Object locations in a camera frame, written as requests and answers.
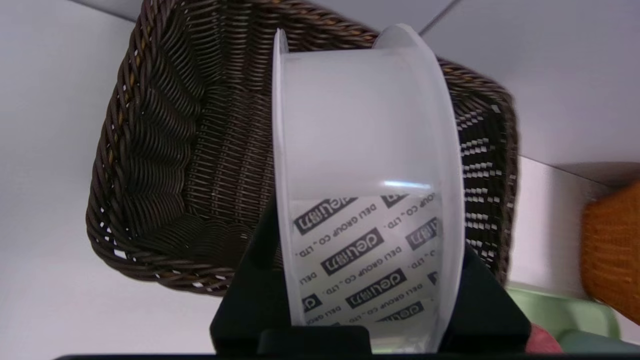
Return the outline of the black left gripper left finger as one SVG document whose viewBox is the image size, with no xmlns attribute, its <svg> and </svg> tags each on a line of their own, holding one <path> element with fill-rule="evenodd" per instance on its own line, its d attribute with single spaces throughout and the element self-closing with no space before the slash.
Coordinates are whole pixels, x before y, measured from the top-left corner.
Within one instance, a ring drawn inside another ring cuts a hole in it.
<svg viewBox="0 0 640 360">
<path fill-rule="evenodd" d="M 272 197 L 209 326 L 217 354 L 257 354 L 263 331 L 290 327 L 285 273 L 276 266 L 280 243 Z"/>
</svg>

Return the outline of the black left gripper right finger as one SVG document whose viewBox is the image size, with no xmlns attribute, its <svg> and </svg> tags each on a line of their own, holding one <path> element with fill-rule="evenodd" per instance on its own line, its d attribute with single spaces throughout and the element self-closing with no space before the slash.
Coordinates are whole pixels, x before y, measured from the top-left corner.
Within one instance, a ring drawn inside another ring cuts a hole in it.
<svg viewBox="0 0 640 360">
<path fill-rule="evenodd" d="M 439 345 L 444 354 L 525 353 L 531 322 L 466 244 L 454 310 Z"/>
</svg>

